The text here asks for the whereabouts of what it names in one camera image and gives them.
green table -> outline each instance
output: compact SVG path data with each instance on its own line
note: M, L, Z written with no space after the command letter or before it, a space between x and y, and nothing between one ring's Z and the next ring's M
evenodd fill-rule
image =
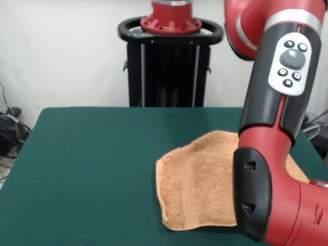
M241 109L46 109L0 191L0 245L258 245L234 229L171 232L161 223L155 162ZM309 178L328 171L304 135L292 155Z

orange towel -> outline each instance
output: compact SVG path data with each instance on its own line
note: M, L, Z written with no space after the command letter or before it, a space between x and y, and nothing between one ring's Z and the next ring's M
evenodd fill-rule
M237 134L215 131L157 161L157 197L168 229L236 225L232 158L237 146ZM290 156L286 168L293 178L309 182Z

white button panel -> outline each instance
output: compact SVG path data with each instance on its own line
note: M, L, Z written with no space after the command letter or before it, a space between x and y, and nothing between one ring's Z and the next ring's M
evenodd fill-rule
M299 49L306 57L304 66L299 70L285 67L280 62L281 55L291 49ZM273 58L271 70L269 73L269 85L282 94L290 96L299 96L303 94L308 77L310 61L312 56L312 46L310 41L303 34L293 32L283 36L276 47L276 53ZM281 71L287 71L287 75L281 74Z

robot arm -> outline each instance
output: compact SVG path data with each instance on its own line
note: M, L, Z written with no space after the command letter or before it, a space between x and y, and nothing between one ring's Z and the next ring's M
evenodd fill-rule
M225 0L230 45L253 71L234 153L238 227L273 245L327 245L325 182L292 179L295 143L318 65L325 0Z

black button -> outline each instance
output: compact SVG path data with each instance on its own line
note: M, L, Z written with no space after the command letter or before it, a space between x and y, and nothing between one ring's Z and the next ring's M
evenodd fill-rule
M296 81L300 81L302 76L300 73L293 73L292 75L293 79L296 80Z
M299 45L298 45L298 49L299 49L300 51L303 51L303 52L305 52L305 51L308 50L308 48L307 48L307 46L306 46L305 44L299 44Z
M293 41L289 40L289 41L286 41L284 43L284 45L285 45L286 48L292 48L292 47L295 46L295 43Z
M290 87L293 86L293 82L290 79L285 79L283 81L283 85L286 86L286 87L288 87L288 88L290 88Z
M286 70L285 68L282 68L282 69L280 69L280 70L278 71L278 74L279 74L280 76L287 76L288 72L287 72L287 70Z

